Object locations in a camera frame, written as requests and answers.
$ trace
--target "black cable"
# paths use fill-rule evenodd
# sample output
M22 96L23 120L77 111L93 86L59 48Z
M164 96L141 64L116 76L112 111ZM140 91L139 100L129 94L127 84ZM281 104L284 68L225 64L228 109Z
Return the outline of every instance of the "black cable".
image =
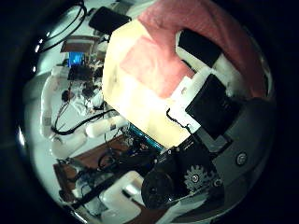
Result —
M59 32L58 34L56 34L56 35L54 35L54 36L51 36L51 37L49 37L49 38L47 38L46 40L45 40L45 42L47 42L47 41L49 41L49 40L51 40L51 39L53 39L53 38L55 38L56 36L58 36L58 35L60 35L60 34L62 34L65 30L67 30L67 28L68 27L70 27L76 20L77 20L77 18L78 18L78 16L80 15L80 13L81 13L81 11L82 11L82 8L80 8L79 9L79 11L78 11L78 13L77 13L77 15L76 15L76 17L61 31L61 32Z
M107 113L109 113L109 112L111 112L111 111L115 111L114 109L110 109L110 110L108 110L108 111L106 111L106 112L103 112L103 113L101 113L101 114L97 114L97 115L94 115L94 116L92 116L92 117L90 117L90 118L88 118L88 119L85 119L85 120L83 120L82 122L80 122L79 124L77 124L76 126L74 126L73 128L71 128L70 130L67 130L67 131L64 131L64 132L60 132L60 131L58 131L55 127L51 127L51 129L52 129L52 131L54 132L54 133L57 133L57 134L59 134L59 135L69 135L69 134L71 134L71 133L73 133L76 129L78 129L79 127L81 127L83 124L85 124L85 123L87 123L87 122L89 122L89 121L91 121L91 120L93 120L93 119L97 119L97 118L101 118L102 116L104 116L105 114L107 114Z
M73 31L71 31L68 35L66 35L63 39L61 39L60 41L56 42L55 44L45 48L45 49L42 49L41 51L39 51L39 53L43 53L49 49L53 49L54 47L56 47L57 45L59 45L60 43L64 42L69 36L71 36L73 33L76 32L76 30L81 26L81 24L84 22L85 18L86 18L86 15L87 15L87 8L82 5L82 4L74 4L74 6L79 6L80 8L83 9L83 17L82 17L82 20L80 21L80 23L75 27L75 29Z
M197 137L191 132L190 128L188 127L188 125L190 125L190 124L187 124L186 126L183 126L181 123L178 122L177 119L174 119L174 118L170 117L169 112L170 112L170 108L168 108L167 111L166 111L166 115L167 115L167 117L168 117L170 120L174 121L176 124L178 124L178 125L179 125L180 127L182 127L183 129L186 129L187 132L190 134L190 136L193 138L193 140L194 140L197 144L199 144L199 140L198 140Z

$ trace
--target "black gear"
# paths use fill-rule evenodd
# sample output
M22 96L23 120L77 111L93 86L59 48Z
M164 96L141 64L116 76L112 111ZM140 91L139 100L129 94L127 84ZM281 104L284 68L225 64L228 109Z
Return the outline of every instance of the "black gear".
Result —
M208 175L204 167L196 165L195 167L191 166L191 169L187 170L187 174L184 177L184 183L187 189L195 192L210 183L215 177L215 173L211 172L211 174Z

